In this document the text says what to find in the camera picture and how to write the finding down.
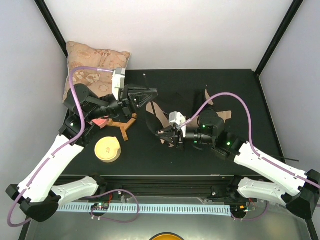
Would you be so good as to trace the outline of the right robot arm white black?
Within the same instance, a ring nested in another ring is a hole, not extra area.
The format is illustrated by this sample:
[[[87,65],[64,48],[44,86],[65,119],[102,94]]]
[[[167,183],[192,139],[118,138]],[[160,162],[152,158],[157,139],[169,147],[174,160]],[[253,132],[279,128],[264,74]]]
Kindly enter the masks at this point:
[[[179,127],[183,120],[181,113],[170,113],[169,126],[158,131],[156,137],[176,148],[182,148],[186,142],[208,146],[216,157],[246,167],[268,180],[235,176],[227,189],[230,200],[265,200],[284,206],[301,219],[313,217],[320,199],[319,172],[289,166],[225,131],[224,120],[212,108],[200,113],[197,126]]]

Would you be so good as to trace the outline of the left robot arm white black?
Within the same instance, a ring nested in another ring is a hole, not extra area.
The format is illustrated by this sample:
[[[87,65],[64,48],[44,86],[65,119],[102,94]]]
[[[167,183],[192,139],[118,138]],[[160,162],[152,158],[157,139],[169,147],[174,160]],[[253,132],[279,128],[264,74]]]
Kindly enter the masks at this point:
[[[98,97],[85,84],[70,88],[64,105],[71,115],[65,120],[48,153],[19,184],[7,187],[7,195],[19,205],[29,220],[39,223],[52,217],[59,207],[81,198],[103,199],[106,181],[97,173],[81,180],[57,186],[55,183],[71,161],[78,156],[100,130],[94,119],[131,117],[158,96],[155,88],[125,85],[118,97]]]

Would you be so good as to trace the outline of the black tent pole one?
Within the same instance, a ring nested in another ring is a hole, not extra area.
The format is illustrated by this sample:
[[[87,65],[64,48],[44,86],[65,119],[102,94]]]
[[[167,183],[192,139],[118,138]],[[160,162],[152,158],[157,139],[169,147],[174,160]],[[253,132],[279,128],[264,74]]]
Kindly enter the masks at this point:
[[[145,87],[147,90],[150,89],[150,86],[149,86],[149,83],[148,83],[148,80],[147,80],[147,76],[145,73],[143,73],[143,79],[144,79],[144,82],[145,82]]]

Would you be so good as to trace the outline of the beige pet tent fabric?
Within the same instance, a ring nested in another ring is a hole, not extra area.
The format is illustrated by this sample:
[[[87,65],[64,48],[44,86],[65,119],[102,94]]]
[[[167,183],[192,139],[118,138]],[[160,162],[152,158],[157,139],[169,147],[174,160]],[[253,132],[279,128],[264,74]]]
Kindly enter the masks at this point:
[[[216,111],[206,89],[191,92],[190,98],[180,93],[164,95],[148,103],[145,110],[147,127],[154,135],[171,126],[170,113],[180,112],[186,118],[186,122],[178,126],[183,131],[184,143],[189,141],[195,145],[215,145],[225,130],[226,121],[232,118],[230,110]]]

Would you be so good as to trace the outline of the black tent pole two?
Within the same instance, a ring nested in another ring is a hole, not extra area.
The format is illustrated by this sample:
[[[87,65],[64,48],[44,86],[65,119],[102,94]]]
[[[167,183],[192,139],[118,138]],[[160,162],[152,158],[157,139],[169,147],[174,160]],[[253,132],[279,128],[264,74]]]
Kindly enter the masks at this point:
[[[292,161],[292,162],[300,162],[298,159],[283,157],[283,156],[277,156],[277,155],[270,155],[272,158],[279,159],[280,160],[286,160],[286,161]]]

